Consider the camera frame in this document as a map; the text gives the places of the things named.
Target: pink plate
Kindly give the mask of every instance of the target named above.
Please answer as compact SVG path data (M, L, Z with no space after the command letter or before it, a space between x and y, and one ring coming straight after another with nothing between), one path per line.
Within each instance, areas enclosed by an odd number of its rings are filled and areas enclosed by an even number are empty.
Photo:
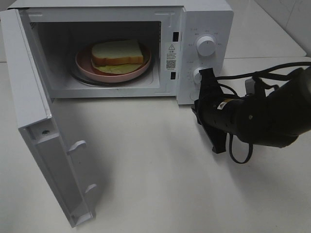
M144 63L137 70L127 74L116 75L116 74L102 73L100 71L95 72L91 63L92 45L79 51L76 55L75 60L79 70L88 78L104 83L121 83L137 78L148 69L151 63L151 52L142 44L140 44L140 47L144 55Z

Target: white microwave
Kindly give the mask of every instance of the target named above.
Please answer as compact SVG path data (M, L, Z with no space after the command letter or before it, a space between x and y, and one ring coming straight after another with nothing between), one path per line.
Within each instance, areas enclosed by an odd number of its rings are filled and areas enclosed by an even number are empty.
M191 104L199 70L219 73L233 12L225 0L17 0L0 13L18 129L71 226L94 216L53 115L55 98L176 96ZM124 83L90 83L73 54L98 41L135 39L153 54L150 67Z

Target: qr code sticker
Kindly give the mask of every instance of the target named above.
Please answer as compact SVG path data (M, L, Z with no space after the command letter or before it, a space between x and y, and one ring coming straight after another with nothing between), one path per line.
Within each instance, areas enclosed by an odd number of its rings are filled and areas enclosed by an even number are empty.
M166 69L175 69L176 60L166 60Z

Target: cable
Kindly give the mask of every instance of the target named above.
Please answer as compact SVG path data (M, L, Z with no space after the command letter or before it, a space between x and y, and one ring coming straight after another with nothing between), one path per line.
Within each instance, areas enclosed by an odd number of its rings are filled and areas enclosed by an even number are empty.
M262 71L256 71L253 73L247 73L247 74L242 74L242 75L234 75L234 76L220 76L217 77L217 80L232 80L232 79L242 79L242 78L247 78L251 76L257 76L261 77L262 74L268 74L272 71L278 70L278 69L283 69L283 68L288 68L288 67L302 67L302 66L311 66L311 62L293 62L293 63L287 63L287 64L281 64L275 67L271 67L268 69L264 69ZM266 79L273 79L273 80L279 80L279 81L288 81L288 78L286 78L287 75L276 75L276 74L269 74L266 77Z
M222 86L222 87L224 87L224 88L226 88L226 89L232 91L232 93L233 93L235 96L239 97L238 94L237 94L237 92L236 92L232 87L227 86L227 85L224 85L224 84L221 84L221 83L219 84L219 86Z
M233 134L230 133L229 136L230 136L230 138L229 138L229 154L230 154L231 159L237 164L246 164L252 157L253 144L248 144L248 155L243 162L240 162L240 161L236 160L236 158L233 156L233 153L232 153Z

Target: white bread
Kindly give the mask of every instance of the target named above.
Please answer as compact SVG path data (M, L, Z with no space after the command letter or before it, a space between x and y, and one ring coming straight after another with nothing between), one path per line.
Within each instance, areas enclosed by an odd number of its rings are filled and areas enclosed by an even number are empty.
M127 74L137 70L141 67L141 64L121 64L115 66L97 66L92 61L92 66L94 69L99 70L100 72L108 74Z
M143 60L137 40L105 42L92 48L92 61L97 66L142 64Z

